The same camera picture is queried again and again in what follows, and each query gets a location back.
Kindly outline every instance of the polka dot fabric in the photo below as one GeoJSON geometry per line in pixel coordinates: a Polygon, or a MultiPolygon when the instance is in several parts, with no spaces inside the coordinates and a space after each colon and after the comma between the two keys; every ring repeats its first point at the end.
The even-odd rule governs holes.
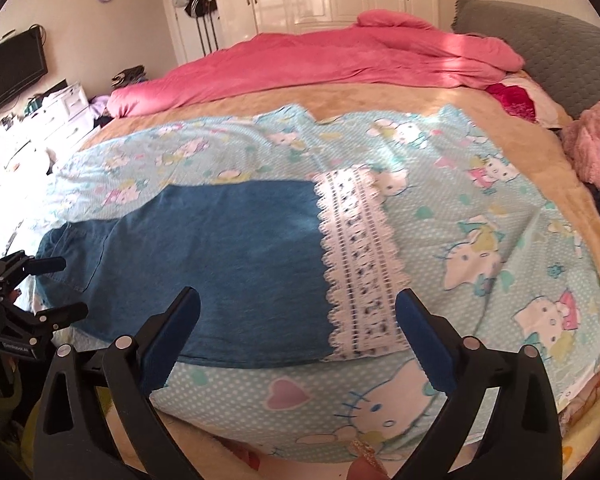
{"type": "MultiPolygon", "coordinates": [[[[138,132],[72,158],[48,191],[46,215],[30,228],[42,237],[65,221],[118,218],[168,184],[311,180],[353,166],[375,175],[398,256],[429,310],[491,348],[535,345],[565,405],[600,358],[600,281],[589,250],[451,106],[432,116],[375,111],[317,122],[289,105],[138,132]]],[[[73,338],[82,348],[96,344],[85,334],[73,338]]],[[[152,400],[269,454],[340,462],[351,459],[354,438],[387,460],[405,457],[444,397],[406,350],[283,368],[178,363],[152,400]]],[[[484,432],[493,400],[485,400],[470,440],[484,432]]]]}

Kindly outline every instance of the white lace trim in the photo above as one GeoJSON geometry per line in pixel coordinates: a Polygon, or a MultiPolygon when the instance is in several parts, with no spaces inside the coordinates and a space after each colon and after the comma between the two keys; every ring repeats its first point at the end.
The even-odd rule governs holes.
{"type": "Polygon", "coordinates": [[[395,320],[395,297],[409,283],[398,259],[393,230],[366,168],[321,173],[320,232],[329,321],[335,326],[325,360],[381,356],[409,347],[395,320]]]}

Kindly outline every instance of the pink blanket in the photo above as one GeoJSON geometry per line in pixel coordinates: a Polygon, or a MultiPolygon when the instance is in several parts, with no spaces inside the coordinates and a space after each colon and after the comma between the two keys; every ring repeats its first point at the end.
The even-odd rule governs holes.
{"type": "Polygon", "coordinates": [[[248,92],[326,82],[484,89],[524,60],[497,38],[436,29],[410,14],[368,10],[342,30],[259,34],[113,92],[115,117],[153,114],[248,92]]]}
{"type": "Polygon", "coordinates": [[[560,136],[579,179],[600,189],[600,102],[563,128],[560,136]]]}

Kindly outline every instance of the television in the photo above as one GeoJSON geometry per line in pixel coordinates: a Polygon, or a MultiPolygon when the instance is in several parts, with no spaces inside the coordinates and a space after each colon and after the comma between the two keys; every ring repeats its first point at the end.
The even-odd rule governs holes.
{"type": "Polygon", "coordinates": [[[39,26],[0,43],[0,108],[48,72],[39,26]]]}

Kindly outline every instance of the clamp jaw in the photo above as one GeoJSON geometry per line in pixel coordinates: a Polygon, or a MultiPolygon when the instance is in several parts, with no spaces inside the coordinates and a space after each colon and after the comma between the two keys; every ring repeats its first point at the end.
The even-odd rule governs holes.
{"type": "Polygon", "coordinates": [[[44,361],[53,332],[87,317],[84,303],[43,310],[37,314],[16,307],[10,294],[27,276],[64,270],[64,258],[35,259],[19,251],[0,259],[0,353],[44,361]]]}
{"type": "Polygon", "coordinates": [[[173,441],[148,397],[163,387],[200,316],[200,297],[186,287],[164,314],[152,316],[136,336],[108,348],[56,351],[40,403],[34,448],[36,480],[203,480],[173,441]],[[147,471],[125,465],[98,403],[107,386],[122,425],[147,471]]]}
{"type": "Polygon", "coordinates": [[[549,378],[534,346],[491,350],[460,337],[411,290],[395,316],[431,385],[447,394],[442,411],[395,480],[560,480],[562,438],[549,378]],[[499,388],[474,460],[449,472],[488,388],[499,388]]]}

